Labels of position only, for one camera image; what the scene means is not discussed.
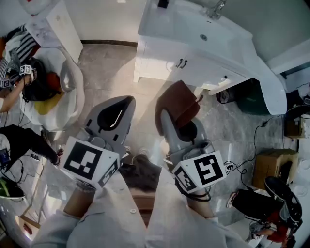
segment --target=black pants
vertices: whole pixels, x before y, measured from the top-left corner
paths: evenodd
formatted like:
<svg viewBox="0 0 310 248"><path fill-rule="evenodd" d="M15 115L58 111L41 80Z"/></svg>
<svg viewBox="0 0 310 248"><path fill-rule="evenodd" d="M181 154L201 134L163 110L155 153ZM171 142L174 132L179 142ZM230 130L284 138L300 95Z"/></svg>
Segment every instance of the black pants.
<svg viewBox="0 0 310 248"><path fill-rule="evenodd" d="M232 205L248 217L267 219L274 211L279 210L283 203L254 191L240 189Z"/></svg>
<svg viewBox="0 0 310 248"><path fill-rule="evenodd" d="M24 129L16 125L0 128L0 134L4 134L10 143L10 159L6 171L29 149L47 158L51 163L58 161L57 153L45 142L45 140L33 132L30 128Z"/></svg>

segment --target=yellow object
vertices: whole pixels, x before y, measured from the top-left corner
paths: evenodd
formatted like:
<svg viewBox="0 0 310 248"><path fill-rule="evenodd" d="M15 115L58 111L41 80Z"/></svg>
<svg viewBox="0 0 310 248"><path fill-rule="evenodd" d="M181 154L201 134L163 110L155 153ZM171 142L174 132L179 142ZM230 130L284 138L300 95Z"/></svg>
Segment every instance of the yellow object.
<svg viewBox="0 0 310 248"><path fill-rule="evenodd" d="M58 91L61 93L54 95L51 99L45 101L34 101L34 109L38 112L38 114L46 115L57 105L61 97L64 95L61 88L59 88Z"/></svg>

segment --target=cabinet handle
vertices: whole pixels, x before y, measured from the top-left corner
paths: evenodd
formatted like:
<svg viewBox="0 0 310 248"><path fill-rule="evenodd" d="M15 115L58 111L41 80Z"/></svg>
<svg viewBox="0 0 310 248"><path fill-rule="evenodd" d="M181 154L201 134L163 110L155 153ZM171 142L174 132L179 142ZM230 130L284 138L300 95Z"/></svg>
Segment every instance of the cabinet handle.
<svg viewBox="0 0 310 248"><path fill-rule="evenodd" d="M183 69L186 66L187 60L184 61L184 65L181 66L180 68Z"/></svg>
<svg viewBox="0 0 310 248"><path fill-rule="evenodd" d="M179 66L182 64L183 59L180 59L180 63L178 65L176 65L176 68L179 68Z"/></svg>

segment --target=gray tile floor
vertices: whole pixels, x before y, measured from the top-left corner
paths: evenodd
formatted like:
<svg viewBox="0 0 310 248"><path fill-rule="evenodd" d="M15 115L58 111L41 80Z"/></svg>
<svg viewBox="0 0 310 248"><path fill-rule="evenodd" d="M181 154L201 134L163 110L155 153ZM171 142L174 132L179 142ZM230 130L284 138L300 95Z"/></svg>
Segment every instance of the gray tile floor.
<svg viewBox="0 0 310 248"><path fill-rule="evenodd" d="M68 136L74 136L78 132L93 106L115 96L132 95L136 99L137 106L125 143L131 146L133 153L138 152L140 147L146 147L150 151L152 162L159 166L163 165L167 145L157 133L154 112L157 98L171 85L171 82L142 78L139 83L133 83L135 54L134 47L84 45L78 65L84 75L85 106L78 122L56 135L53 142L54 147L65 144ZM195 93L201 92L193 87L191 89ZM202 121L215 149L220 150L223 160L240 163L244 159L253 158L255 128L270 117L244 114L234 102L223 105L216 100L215 96L209 96L207 91L203 91L202 94L204 98L201 101L198 118ZM17 103L14 109L9 112L7 125L18 124L19 114L20 108ZM1 126L3 126L5 115L1 119ZM22 124L28 121L25 116ZM32 124L25 127L39 132L39 127ZM255 141L258 152L266 148L282 148L281 118L274 118L266 127L258 128ZM295 149L294 140L284 137L284 145L286 148ZM36 173L41 172L40 162L29 157L22 158L22 161L25 165L24 175L28 173L37 176ZM246 184L251 183L252 166L251 163L242 166L243 169L248 170L243 176L243 181ZM17 162L11 169L16 178L20 176L20 168L21 165ZM36 221L40 218L42 224L56 209L64 207L74 189L74 183L61 171L46 162L42 176L39 179L28 176L21 187L26 193L26 199L22 202L0 200L0 214L9 227L12 237L26 247L25 244L29 241L21 237L15 224L15 215L21 215L24 212L31 202L33 193L36 192L32 208L26 216ZM242 214L235 209L226 208L226 200L229 195L242 187L240 173L235 170L229 174L226 180L218 182L211 188L211 205L219 217L219 221L224 225L232 224L243 218Z"/></svg>

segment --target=faucet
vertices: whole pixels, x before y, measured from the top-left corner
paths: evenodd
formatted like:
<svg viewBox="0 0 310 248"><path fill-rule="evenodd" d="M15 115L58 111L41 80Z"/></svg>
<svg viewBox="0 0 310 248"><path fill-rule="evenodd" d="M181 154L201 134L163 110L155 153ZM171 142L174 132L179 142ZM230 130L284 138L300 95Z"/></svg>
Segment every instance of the faucet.
<svg viewBox="0 0 310 248"><path fill-rule="evenodd" d="M218 13L226 4L226 0L220 0L213 8L206 10L207 17L211 18L212 20L219 20L221 14Z"/></svg>

